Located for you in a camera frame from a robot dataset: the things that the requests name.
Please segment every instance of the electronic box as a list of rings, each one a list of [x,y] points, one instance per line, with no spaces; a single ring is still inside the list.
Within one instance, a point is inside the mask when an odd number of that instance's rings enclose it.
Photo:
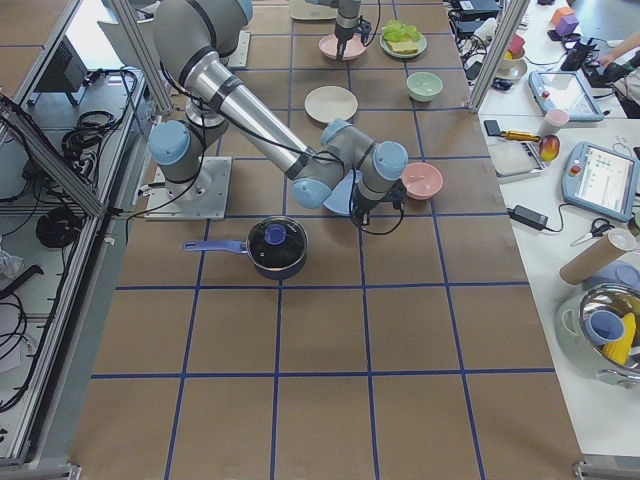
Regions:
[[[531,72],[529,86],[543,113],[561,108],[569,114],[571,122],[599,122],[604,118],[587,86],[575,72]]]
[[[640,161],[589,142],[573,149],[562,176],[564,199],[616,220],[628,221]]]

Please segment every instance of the saucepan lid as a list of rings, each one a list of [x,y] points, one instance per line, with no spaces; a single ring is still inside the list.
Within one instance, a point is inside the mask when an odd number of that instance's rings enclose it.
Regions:
[[[288,268],[302,261],[306,252],[306,232],[291,218],[269,217],[249,232],[247,253],[261,267]]]

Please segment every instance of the pink bowl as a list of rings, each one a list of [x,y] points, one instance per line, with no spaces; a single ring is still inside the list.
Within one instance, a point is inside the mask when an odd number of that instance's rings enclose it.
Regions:
[[[327,35],[326,37],[322,37],[320,42],[318,43],[320,47],[320,51],[323,55],[336,59],[336,50],[338,49],[338,39],[334,34]],[[349,60],[355,60],[360,55],[362,55],[367,47],[362,45],[360,41],[360,37],[353,37],[351,40],[347,42],[347,47],[344,50],[344,55],[342,60],[344,62],[348,62]]]
[[[440,171],[428,163],[414,162],[402,172],[402,183],[407,196],[414,200],[427,200],[442,189],[443,179]]]

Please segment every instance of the green bowl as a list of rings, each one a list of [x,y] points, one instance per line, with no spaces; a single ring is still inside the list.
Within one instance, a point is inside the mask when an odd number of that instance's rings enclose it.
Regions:
[[[416,72],[407,78],[409,96],[416,102],[428,102],[436,98],[442,91],[440,77],[429,72]]]

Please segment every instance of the stainless steel pot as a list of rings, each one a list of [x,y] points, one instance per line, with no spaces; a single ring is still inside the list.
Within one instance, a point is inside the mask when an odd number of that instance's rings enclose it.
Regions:
[[[622,285],[603,284],[586,294],[569,298],[556,312],[555,326],[560,348],[576,367],[590,377],[610,385],[637,386],[640,384],[638,329],[631,354],[624,365],[619,365],[605,357],[586,333],[584,319],[596,310],[609,310],[620,317],[633,312],[640,320],[640,292]]]
[[[246,241],[205,240],[186,242],[186,252],[226,251],[246,254],[255,269],[272,280],[298,273],[307,259],[307,233],[302,225],[284,216],[268,217],[254,225]]]

